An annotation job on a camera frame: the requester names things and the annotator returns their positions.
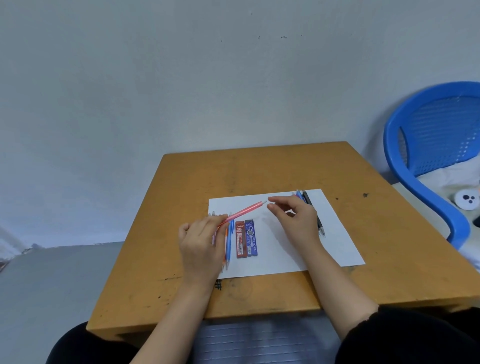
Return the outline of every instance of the table top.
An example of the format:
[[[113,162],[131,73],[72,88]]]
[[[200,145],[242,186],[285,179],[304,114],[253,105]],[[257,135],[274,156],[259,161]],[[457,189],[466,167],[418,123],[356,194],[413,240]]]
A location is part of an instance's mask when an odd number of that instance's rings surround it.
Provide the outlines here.
[[[105,339],[152,330],[182,279],[178,226],[204,217],[208,199],[321,188],[365,265],[344,268],[377,303],[463,303],[480,275],[348,143],[164,155],[88,330]],[[319,309],[308,272],[222,280],[206,318]]]

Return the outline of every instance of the chair backrest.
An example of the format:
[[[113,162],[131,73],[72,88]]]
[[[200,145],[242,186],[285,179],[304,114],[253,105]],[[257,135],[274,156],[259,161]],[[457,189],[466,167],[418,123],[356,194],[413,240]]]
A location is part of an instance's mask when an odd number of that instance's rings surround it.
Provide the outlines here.
[[[452,82],[420,91],[385,128],[390,132],[385,151],[399,153],[396,162],[405,163],[415,177],[470,159],[480,152],[480,83]]]

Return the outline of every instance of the blue plastic chair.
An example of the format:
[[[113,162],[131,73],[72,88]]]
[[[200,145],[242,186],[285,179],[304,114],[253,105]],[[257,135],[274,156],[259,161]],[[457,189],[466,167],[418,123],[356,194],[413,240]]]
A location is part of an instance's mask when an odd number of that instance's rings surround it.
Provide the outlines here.
[[[445,220],[447,240],[460,249],[470,235],[468,220],[416,177],[480,152],[480,83],[441,84],[410,97],[385,125],[384,151],[393,174]]]

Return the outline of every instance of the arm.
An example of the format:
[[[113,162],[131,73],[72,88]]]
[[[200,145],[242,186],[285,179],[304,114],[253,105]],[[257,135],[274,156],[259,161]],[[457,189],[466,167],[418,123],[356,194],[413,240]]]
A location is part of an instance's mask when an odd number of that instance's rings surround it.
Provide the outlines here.
[[[211,216],[180,226],[183,282],[165,316],[131,361],[132,364],[185,363],[203,319],[213,285],[222,269],[226,215]]]
[[[323,248],[318,237],[317,212],[296,196],[275,196],[268,209],[277,217],[291,244],[307,265],[318,298],[341,339],[377,312],[371,300]]]

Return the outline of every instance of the sheet of paper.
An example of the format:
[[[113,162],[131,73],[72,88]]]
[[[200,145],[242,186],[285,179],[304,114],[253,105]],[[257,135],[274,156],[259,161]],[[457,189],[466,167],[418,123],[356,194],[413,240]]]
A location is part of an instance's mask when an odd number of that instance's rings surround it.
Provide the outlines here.
[[[332,258],[342,267],[365,264],[322,190],[307,190],[307,193],[325,229],[325,236],[320,236],[322,245]],[[216,215],[232,214],[259,201],[265,201],[269,196],[291,194],[290,191],[212,198],[208,201],[208,212],[210,214],[215,212]],[[268,211],[266,205],[243,215],[238,220],[249,219],[252,219],[255,225],[258,256],[237,258],[237,245],[233,234],[230,264],[228,270],[224,269],[220,273],[219,279],[307,270],[302,258],[288,241],[282,226]]]

